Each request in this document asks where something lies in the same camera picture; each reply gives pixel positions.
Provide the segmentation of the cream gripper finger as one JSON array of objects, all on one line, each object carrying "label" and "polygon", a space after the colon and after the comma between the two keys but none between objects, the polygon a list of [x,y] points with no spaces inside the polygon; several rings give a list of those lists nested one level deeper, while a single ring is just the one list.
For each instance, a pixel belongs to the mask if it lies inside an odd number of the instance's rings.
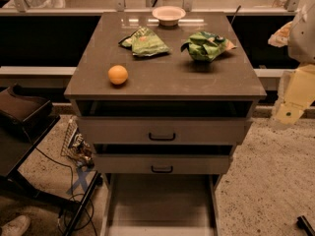
[{"label": "cream gripper finger", "polygon": [[281,103],[274,114],[277,121],[285,125],[294,124],[302,115],[304,111],[297,108],[295,105],[286,105]]}]

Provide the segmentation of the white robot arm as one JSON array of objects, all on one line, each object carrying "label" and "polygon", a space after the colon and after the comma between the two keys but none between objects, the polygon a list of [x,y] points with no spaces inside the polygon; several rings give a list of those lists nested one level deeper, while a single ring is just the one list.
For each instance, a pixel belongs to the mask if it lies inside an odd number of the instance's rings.
[{"label": "white robot arm", "polygon": [[272,110],[276,122],[292,125],[315,101],[315,0],[308,0],[291,22],[271,35],[268,43],[286,45],[288,56],[299,62],[292,72],[283,72]]}]

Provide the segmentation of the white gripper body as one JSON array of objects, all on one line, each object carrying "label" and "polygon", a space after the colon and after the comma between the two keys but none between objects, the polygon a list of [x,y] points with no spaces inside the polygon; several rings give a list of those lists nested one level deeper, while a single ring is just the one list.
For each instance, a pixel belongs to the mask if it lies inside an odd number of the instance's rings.
[{"label": "white gripper body", "polygon": [[285,111],[304,111],[315,100],[315,65],[301,64],[294,71],[283,73]]}]

